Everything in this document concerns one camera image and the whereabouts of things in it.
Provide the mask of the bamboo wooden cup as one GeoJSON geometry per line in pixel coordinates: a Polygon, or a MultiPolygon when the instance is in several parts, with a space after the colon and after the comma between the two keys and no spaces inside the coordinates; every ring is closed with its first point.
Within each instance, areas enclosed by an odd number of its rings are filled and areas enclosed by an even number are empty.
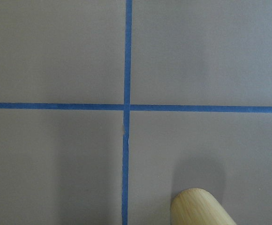
{"type": "Polygon", "coordinates": [[[180,192],[170,206],[172,225],[235,225],[223,206],[208,191],[190,188],[180,192]]]}

